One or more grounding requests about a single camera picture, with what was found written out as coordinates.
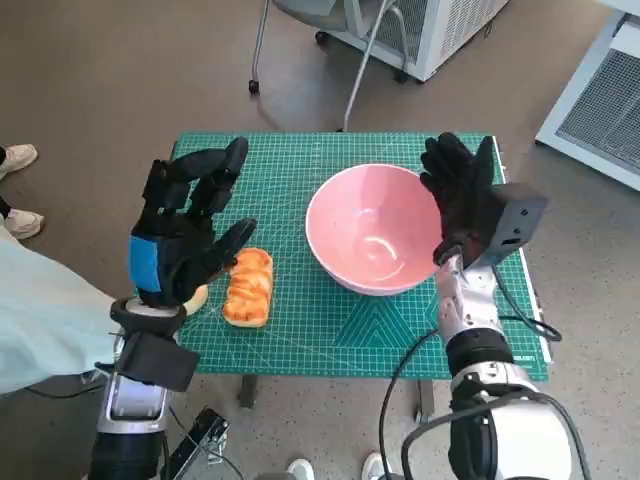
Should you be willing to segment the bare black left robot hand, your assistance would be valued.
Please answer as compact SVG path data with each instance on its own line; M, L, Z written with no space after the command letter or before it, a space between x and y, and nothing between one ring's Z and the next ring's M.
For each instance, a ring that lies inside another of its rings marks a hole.
M177 307L235 265L257 220L243 218L217 237L213 216L229 203L248 148L236 137L223 149L153 162L129 242L130 279L144 304Z

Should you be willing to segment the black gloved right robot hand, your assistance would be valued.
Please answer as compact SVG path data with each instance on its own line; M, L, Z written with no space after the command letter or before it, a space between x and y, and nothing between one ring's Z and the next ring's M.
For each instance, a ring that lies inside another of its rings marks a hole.
M493 145L493 138L485 136L472 153L451 132L425 141L419 178L438 206L443 239L470 230L478 204L493 184Z

